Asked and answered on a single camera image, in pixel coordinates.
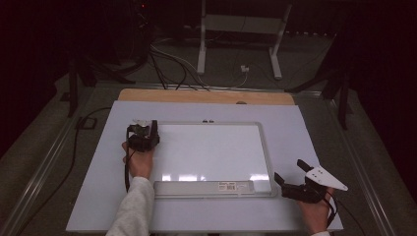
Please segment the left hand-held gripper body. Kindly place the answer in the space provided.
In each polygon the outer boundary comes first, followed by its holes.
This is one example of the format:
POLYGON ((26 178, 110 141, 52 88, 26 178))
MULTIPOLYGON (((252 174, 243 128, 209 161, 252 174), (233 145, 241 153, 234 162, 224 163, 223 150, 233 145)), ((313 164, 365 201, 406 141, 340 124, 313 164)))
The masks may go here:
POLYGON ((154 139, 149 136, 151 120, 139 120, 136 124, 131 125, 135 125, 135 133, 131 134, 129 138, 126 137, 126 143, 129 148, 139 152, 146 152, 159 144, 159 134, 154 139))

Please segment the black tripod stand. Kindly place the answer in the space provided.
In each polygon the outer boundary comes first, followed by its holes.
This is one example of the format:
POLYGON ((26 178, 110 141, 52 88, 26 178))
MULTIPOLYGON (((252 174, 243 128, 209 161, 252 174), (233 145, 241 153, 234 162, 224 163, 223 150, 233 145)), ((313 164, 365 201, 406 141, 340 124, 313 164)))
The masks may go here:
POLYGON ((346 130, 347 101, 350 77, 346 66, 328 69, 318 73, 314 78, 294 88, 286 88, 284 91, 298 93, 320 82, 327 81, 321 92, 323 99, 334 99, 338 95, 337 120, 340 126, 346 130))
POLYGON ((79 105, 78 79, 81 79, 83 84, 87 87, 93 87, 96 84, 96 79, 92 72, 93 69, 97 69, 99 72, 102 72, 118 83, 127 85, 133 83, 133 81, 125 79, 87 55, 70 54, 68 61, 69 92, 67 95, 69 100, 69 117, 72 117, 75 114, 79 105))

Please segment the white board table cover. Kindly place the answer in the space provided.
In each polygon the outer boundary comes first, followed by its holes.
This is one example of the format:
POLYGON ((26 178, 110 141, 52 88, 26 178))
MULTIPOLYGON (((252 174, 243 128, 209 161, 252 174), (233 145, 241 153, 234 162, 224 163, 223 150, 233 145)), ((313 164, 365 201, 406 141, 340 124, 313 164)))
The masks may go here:
MULTIPOLYGON (((126 195, 124 151, 126 130, 137 120, 161 123, 258 122, 262 125, 271 173, 301 184, 298 159, 311 166, 319 160, 300 109, 295 105, 250 105, 116 101, 92 158, 67 228, 76 232, 107 230, 126 195)), ((159 199, 150 231, 156 233, 245 233, 298 231, 302 220, 296 204, 281 196, 230 199, 159 199)))

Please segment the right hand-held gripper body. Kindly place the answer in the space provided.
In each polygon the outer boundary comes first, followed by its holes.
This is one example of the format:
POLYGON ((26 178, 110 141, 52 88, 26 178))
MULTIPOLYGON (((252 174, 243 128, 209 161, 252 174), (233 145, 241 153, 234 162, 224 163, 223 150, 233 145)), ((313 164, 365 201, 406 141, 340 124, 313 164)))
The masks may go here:
POLYGON ((312 167, 306 171, 305 183, 287 184, 280 179, 281 195, 284 198, 316 204, 326 198, 328 188, 347 191, 348 187, 323 167, 312 167))

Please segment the person's right hand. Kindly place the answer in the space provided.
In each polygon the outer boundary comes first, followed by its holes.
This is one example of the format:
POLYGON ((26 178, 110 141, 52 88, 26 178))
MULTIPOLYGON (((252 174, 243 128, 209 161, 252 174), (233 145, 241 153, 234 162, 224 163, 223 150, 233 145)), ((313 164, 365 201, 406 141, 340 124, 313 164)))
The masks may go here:
POLYGON ((329 206, 325 201, 316 204, 297 202, 308 234, 328 231, 329 206))

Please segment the metal floor rail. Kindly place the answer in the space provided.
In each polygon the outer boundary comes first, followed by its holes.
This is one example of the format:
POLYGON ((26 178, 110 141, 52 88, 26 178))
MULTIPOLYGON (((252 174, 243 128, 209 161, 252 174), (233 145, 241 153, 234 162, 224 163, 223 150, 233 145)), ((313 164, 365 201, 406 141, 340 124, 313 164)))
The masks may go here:
POLYGON ((36 166, 16 204, 8 215, 2 227, 0 236, 17 236, 37 198, 43 184, 56 162, 70 131, 76 126, 78 117, 89 101, 93 88, 82 88, 78 97, 79 105, 71 117, 65 117, 62 127, 57 131, 54 139, 47 146, 47 153, 36 166))
POLYGON ((372 219, 381 236, 398 236, 392 218, 393 199, 389 193, 390 181, 395 170, 387 151, 360 104, 348 103, 347 129, 337 119, 338 105, 335 100, 325 100, 343 146, 347 160, 353 169, 372 219))

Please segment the person's left hand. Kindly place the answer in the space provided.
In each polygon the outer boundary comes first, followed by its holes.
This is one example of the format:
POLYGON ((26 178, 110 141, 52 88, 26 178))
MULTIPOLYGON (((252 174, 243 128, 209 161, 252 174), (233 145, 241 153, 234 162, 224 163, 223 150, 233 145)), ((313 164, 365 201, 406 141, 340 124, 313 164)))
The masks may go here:
POLYGON ((126 151, 123 162, 128 165, 131 176, 149 179, 153 168, 154 150, 137 152, 129 148, 127 143, 123 143, 122 148, 126 151))

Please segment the white framed whiteboard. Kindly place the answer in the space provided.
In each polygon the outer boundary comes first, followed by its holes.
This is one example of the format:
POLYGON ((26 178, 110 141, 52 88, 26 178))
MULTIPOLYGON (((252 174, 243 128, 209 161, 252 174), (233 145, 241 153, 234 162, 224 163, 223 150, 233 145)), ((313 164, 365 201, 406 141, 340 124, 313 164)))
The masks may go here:
POLYGON ((151 181, 159 199, 260 198, 277 190, 258 122, 161 123, 151 181))

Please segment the wooden table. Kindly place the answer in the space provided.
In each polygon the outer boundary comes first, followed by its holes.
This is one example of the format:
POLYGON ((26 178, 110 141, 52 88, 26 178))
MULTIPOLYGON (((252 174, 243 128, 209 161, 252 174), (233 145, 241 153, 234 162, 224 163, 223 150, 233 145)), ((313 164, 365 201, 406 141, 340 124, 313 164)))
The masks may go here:
POLYGON ((120 91, 122 101, 189 102, 221 104, 294 105, 288 93, 258 91, 197 91, 124 88, 120 91))

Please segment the black square floor plate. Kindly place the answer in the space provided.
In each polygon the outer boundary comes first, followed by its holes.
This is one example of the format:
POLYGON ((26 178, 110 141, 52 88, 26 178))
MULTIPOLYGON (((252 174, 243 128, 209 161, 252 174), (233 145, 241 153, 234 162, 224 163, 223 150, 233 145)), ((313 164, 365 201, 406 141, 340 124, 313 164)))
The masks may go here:
POLYGON ((76 129, 77 130, 94 130, 97 124, 96 118, 80 117, 76 129))

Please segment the white metal stand frame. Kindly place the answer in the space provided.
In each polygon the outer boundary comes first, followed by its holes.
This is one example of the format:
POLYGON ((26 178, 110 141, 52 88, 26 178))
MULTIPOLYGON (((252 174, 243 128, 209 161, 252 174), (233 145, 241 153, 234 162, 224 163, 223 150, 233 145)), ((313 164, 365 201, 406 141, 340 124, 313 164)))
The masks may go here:
POLYGON ((288 17, 292 5, 285 5, 285 9, 280 18, 263 18, 250 16, 234 16, 231 14, 219 15, 207 13, 207 0, 201 0, 201 34, 200 49, 197 63, 197 73, 203 75, 206 69, 206 34, 208 30, 229 31, 229 32, 249 32, 260 34, 274 34, 275 43, 268 50, 269 61, 273 72, 273 77, 277 80, 282 78, 280 65, 278 62, 278 49, 283 39, 288 17))

